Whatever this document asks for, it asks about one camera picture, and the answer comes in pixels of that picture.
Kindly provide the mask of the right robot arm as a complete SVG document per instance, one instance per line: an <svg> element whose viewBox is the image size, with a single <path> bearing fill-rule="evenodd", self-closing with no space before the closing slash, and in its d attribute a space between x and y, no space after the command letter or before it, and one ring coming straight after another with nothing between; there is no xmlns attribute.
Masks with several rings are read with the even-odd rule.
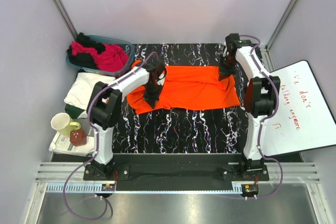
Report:
<svg viewBox="0 0 336 224"><path fill-rule="evenodd" d="M242 158L233 170L224 171L225 179L255 181L267 179L266 160L262 149L263 129L279 108L280 78L271 76L257 57L255 49L260 41L253 44L237 34L225 37L225 51L219 60L218 79L222 81L235 73L240 64L249 79L244 96L244 109L248 113L247 140Z"/></svg>

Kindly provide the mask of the orange t-shirt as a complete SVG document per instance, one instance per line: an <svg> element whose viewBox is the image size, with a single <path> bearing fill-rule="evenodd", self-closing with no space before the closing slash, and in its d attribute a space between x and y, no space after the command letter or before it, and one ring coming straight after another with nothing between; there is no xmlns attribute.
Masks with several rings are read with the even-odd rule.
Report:
<svg viewBox="0 0 336 224"><path fill-rule="evenodd" d="M239 106L235 79L219 81L215 66L166 66L167 75L155 108L144 100L145 87L127 95L129 106L136 114L158 109L214 110Z"/></svg>

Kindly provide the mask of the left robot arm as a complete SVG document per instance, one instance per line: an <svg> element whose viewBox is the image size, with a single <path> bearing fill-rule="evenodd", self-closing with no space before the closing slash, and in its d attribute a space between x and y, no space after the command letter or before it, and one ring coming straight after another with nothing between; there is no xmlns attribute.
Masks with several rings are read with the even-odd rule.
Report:
<svg viewBox="0 0 336 224"><path fill-rule="evenodd" d="M113 168L113 130L121 116L124 98L136 88L145 88L143 100L155 108L163 90L167 74L164 63L141 62L130 72L111 84L97 82L89 100L87 115L94 130L95 149L92 160L85 163L84 180L113 179L117 172Z"/></svg>

